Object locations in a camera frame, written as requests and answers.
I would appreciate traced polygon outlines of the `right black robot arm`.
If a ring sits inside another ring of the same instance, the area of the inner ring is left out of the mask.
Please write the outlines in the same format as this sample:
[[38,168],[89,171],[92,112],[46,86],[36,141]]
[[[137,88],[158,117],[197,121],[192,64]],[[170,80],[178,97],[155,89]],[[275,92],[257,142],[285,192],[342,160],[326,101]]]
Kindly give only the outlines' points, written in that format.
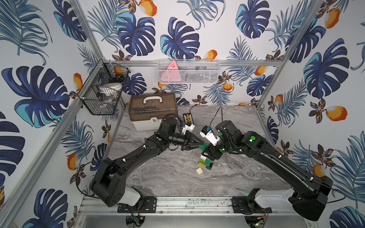
[[285,203],[303,218],[319,220],[333,186],[328,176],[319,177],[306,171],[278,152],[264,137],[254,131],[243,134],[230,120],[221,121],[215,129],[217,135],[209,125],[200,132],[200,136],[210,142],[205,150],[210,160],[218,160],[223,153],[229,153],[245,155],[265,165],[291,186]]

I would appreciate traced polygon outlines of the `dark green long lego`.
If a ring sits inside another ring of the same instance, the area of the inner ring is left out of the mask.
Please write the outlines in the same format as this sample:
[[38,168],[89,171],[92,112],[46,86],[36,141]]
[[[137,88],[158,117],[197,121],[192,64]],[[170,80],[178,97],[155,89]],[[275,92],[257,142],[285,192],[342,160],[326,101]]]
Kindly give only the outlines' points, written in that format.
[[203,145],[199,145],[198,147],[199,147],[202,151],[205,151],[205,150],[207,149],[208,145],[207,145],[207,144],[203,144]]

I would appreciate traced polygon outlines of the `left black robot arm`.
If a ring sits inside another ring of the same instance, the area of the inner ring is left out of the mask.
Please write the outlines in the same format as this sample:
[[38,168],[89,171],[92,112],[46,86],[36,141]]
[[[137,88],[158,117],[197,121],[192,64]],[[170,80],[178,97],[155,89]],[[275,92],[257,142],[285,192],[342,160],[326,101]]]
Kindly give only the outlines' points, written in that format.
[[204,142],[192,133],[193,125],[184,124],[176,114],[167,114],[157,131],[144,144],[127,155],[111,160],[103,159],[90,183],[91,191],[108,207],[117,204],[135,206],[142,195],[126,187],[128,176],[148,160],[157,157],[171,144],[182,151],[198,149]]

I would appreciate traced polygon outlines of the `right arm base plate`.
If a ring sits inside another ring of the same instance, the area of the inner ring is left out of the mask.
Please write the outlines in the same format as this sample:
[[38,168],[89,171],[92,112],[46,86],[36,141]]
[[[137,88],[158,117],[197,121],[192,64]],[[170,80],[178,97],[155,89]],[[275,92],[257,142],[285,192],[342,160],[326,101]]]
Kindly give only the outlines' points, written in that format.
[[244,215],[272,213],[271,208],[262,208],[253,197],[232,197],[232,209],[234,213]]

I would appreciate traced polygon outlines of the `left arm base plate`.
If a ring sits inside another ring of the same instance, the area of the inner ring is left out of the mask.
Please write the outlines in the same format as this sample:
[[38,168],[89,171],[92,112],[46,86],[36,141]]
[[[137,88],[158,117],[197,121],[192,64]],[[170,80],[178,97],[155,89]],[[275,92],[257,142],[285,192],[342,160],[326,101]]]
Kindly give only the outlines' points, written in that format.
[[157,206],[157,197],[142,196],[134,206],[119,204],[118,213],[155,213]]

